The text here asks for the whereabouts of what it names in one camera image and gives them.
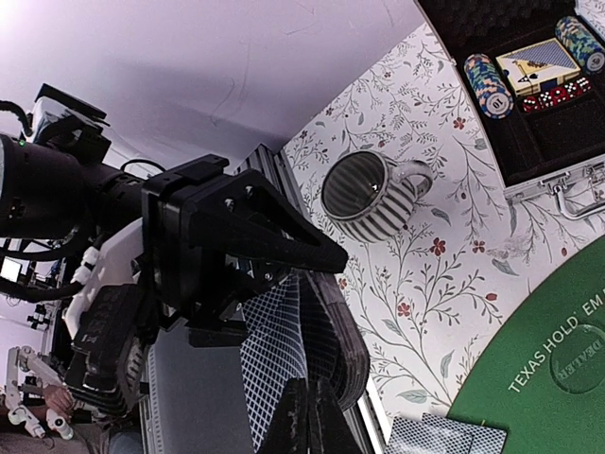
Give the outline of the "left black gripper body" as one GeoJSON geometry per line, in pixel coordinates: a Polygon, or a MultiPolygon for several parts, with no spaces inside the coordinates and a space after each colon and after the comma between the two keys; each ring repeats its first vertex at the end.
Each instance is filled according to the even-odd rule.
{"type": "Polygon", "coordinates": [[[204,155],[164,171],[141,189],[149,328],[188,322],[195,348],[235,347],[248,336],[233,318],[238,304],[266,291],[239,269],[233,241],[235,210],[246,198],[241,179],[225,173],[228,160],[204,155]]]}

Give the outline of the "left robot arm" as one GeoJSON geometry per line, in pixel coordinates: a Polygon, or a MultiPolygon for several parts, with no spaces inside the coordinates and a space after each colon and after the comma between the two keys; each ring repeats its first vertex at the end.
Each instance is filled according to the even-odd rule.
{"type": "Polygon", "coordinates": [[[219,328],[238,303],[290,270],[343,271],[348,255],[259,171],[226,173],[206,154],[151,178],[108,166],[105,115],[43,91],[33,113],[5,101],[22,124],[1,139],[1,234],[108,238],[142,225],[143,277],[155,299],[200,328],[219,328]]]}

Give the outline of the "blue playing card deck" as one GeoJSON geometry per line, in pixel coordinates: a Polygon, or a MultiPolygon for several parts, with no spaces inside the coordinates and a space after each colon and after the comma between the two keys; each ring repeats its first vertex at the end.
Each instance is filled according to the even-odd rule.
{"type": "Polygon", "coordinates": [[[240,347],[253,451],[268,433],[287,382],[326,379],[342,410],[366,390],[370,355],[332,274],[292,273],[243,305],[240,347]]]}

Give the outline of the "card deck in case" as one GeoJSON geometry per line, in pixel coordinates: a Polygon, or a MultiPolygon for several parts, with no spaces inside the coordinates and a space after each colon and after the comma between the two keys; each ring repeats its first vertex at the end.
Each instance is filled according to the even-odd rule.
{"type": "Polygon", "coordinates": [[[578,77],[581,72],[556,38],[500,55],[496,62],[516,96],[548,91],[578,77]]]}

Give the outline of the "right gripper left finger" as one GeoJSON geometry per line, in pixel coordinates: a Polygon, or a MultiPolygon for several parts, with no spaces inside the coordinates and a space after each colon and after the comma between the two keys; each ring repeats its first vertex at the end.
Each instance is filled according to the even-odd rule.
{"type": "Polygon", "coordinates": [[[308,452],[308,388],[303,378],[290,379],[273,413],[258,454],[308,452]]]}

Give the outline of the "round green poker mat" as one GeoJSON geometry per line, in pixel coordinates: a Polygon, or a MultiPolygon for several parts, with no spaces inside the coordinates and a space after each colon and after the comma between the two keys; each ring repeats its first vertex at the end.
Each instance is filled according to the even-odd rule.
{"type": "Polygon", "coordinates": [[[502,428],[507,453],[601,453],[604,383],[581,395],[553,381],[549,361],[580,325],[604,330],[604,241],[548,276],[490,341],[460,389],[449,418],[502,428]]]}

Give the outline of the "striped ceramic mug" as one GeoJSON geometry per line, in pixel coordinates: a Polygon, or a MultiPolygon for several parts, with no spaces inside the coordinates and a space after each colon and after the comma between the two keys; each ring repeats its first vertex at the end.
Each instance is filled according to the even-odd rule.
{"type": "Polygon", "coordinates": [[[399,164],[377,151],[358,151],[339,158],[328,170],[320,203],[345,236],[377,243],[401,232],[433,182],[433,171],[423,161],[399,164]]]}

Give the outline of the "dealt blue playing card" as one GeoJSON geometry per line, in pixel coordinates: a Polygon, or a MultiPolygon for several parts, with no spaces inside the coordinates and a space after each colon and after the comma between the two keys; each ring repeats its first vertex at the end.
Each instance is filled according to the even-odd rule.
{"type": "Polygon", "coordinates": [[[471,454],[500,454],[503,452],[508,433],[504,429],[462,423],[443,416],[424,413],[422,421],[436,428],[452,429],[470,435],[471,454]]]}

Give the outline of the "aluminium poker chip case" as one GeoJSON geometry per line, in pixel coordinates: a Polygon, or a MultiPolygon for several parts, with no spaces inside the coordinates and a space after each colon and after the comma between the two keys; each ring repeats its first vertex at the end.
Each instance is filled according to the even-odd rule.
{"type": "Polygon", "coordinates": [[[589,1],[421,1],[498,165],[507,201],[604,210],[604,28],[589,1]]]}

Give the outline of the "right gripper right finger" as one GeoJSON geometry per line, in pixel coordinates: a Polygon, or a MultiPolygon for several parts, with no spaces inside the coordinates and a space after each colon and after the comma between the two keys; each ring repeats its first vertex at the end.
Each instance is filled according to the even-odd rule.
{"type": "Polygon", "coordinates": [[[330,382],[310,380],[308,396],[308,442],[312,454],[354,454],[359,452],[330,382]]]}

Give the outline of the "poker chips front row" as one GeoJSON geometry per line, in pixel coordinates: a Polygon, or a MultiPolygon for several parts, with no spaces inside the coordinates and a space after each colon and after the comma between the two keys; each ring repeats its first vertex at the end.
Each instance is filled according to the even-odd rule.
{"type": "Polygon", "coordinates": [[[466,59],[463,68],[480,110],[490,119],[508,116],[513,108],[512,96],[492,60],[475,53],[466,59]]]}

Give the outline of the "poker chips back row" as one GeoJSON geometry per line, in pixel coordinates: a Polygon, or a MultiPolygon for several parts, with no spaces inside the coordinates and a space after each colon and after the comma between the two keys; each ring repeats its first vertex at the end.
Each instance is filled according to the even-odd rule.
{"type": "Polygon", "coordinates": [[[604,69],[604,46],[577,17],[562,17],[555,25],[555,34],[586,73],[604,69]]]}

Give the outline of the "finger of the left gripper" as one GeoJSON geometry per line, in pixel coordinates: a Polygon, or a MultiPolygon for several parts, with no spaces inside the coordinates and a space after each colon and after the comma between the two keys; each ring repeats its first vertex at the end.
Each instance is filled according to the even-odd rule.
{"type": "Polygon", "coordinates": [[[340,273],[347,252],[257,170],[221,175],[194,198],[188,244],[296,269],[340,273]]]}

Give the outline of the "poker chips row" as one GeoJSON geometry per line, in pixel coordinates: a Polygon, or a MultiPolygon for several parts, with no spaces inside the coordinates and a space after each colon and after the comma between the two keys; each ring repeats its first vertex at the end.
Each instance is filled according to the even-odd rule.
{"type": "Polygon", "coordinates": [[[562,17],[555,25],[555,34],[586,73],[604,69],[604,46],[577,17],[562,17]]]}
{"type": "Polygon", "coordinates": [[[466,59],[463,68],[480,110],[490,119],[508,116],[513,108],[512,96],[492,60],[475,53],[466,59]]]}

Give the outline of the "clear acrylic dealer button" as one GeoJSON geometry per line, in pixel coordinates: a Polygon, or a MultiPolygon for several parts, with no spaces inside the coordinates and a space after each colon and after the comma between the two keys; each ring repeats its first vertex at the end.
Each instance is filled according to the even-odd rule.
{"type": "Polygon", "coordinates": [[[549,367],[554,383],[564,392],[595,391],[604,383],[604,330],[580,324],[555,349],[549,367]]]}

